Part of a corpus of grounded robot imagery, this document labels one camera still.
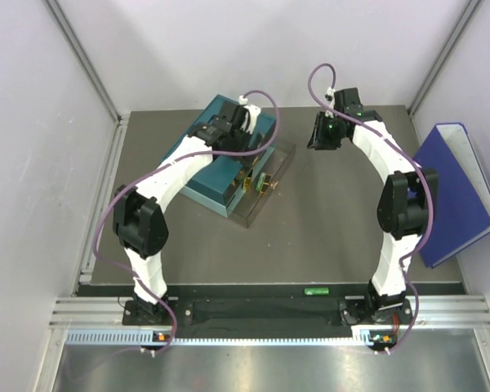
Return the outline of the teal drawer organizer box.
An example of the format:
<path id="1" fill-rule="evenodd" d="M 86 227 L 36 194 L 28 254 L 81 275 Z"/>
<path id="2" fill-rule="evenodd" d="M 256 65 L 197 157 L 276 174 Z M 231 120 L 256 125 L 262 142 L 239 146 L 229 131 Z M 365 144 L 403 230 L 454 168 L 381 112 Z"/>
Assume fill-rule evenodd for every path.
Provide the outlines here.
<path id="1" fill-rule="evenodd" d="M 188 135 L 199 123 L 223 126 L 223 121 L 220 120 L 220 110 L 225 102 L 239 105 L 236 100 L 217 95 L 184 134 Z M 256 134 L 263 136 L 260 147 L 270 139 L 275 125 L 275 117 L 264 114 L 261 110 L 255 129 Z M 213 162 L 192 177 L 180 193 L 228 218 L 227 207 L 238 188 L 238 175 L 241 171 L 249 172 L 254 161 L 257 158 L 261 159 L 264 152 L 265 150 L 255 156 L 247 157 L 214 157 Z"/>

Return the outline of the green lipstick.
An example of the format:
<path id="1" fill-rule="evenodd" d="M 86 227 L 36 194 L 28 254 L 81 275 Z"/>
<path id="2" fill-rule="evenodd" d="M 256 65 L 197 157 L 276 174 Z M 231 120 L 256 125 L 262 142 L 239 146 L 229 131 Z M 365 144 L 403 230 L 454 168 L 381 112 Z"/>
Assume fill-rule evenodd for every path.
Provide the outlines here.
<path id="1" fill-rule="evenodd" d="M 306 296 L 327 296 L 330 291 L 327 287 L 307 287 L 304 289 Z"/>
<path id="2" fill-rule="evenodd" d="M 266 172 L 262 172 L 260 174 L 260 176 L 258 177 L 258 181 L 256 182 L 256 191 L 259 194 L 264 194 L 270 187 L 271 177 L 272 176 Z"/>

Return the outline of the clear drawer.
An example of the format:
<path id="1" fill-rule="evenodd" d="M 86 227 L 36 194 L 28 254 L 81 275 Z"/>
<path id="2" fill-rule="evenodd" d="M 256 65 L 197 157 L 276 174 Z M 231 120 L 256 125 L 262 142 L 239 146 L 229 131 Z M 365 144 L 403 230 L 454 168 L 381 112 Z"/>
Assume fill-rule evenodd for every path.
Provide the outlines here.
<path id="1" fill-rule="evenodd" d="M 238 175 L 238 188 L 227 207 L 228 218 L 234 223 L 248 228 L 261 213 L 268 197 L 274 193 L 283 174 L 290 166 L 296 152 L 296 145 L 284 139 L 277 139 L 254 161 L 249 172 Z"/>

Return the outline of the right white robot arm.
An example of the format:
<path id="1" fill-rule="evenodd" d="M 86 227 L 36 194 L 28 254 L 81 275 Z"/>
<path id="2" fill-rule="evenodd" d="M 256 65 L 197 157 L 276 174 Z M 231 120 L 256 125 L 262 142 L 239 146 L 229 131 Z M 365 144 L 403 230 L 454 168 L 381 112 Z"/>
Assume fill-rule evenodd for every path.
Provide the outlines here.
<path id="1" fill-rule="evenodd" d="M 387 131 L 375 110 L 366 110 L 357 88 L 327 89 L 327 108 L 317 114 L 308 148 L 334 150 L 348 139 L 364 153 L 383 183 L 376 217 L 383 243 L 369 280 L 363 310 L 347 308 L 345 320 L 383 323 L 406 305 L 406 280 L 417 245 L 434 215 L 439 176 L 414 163 Z"/>

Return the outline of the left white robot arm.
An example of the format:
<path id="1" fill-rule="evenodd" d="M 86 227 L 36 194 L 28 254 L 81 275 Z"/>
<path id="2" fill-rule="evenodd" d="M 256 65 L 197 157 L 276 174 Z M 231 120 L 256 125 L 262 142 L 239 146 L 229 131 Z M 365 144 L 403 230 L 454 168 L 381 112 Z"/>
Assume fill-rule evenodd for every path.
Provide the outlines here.
<path id="1" fill-rule="evenodd" d="M 256 131 L 260 115 L 261 108 L 244 97 L 238 103 L 225 101 L 218 113 L 190 127 L 157 173 L 129 190 L 117 190 L 113 231 L 135 274 L 133 299 L 127 305 L 133 319 L 142 317 L 157 324 L 168 316 L 162 263 L 162 249 L 169 236 L 164 216 L 168 205 L 195 175 L 220 161 L 226 151 L 236 160 L 251 160 L 249 153 L 270 138 Z"/>

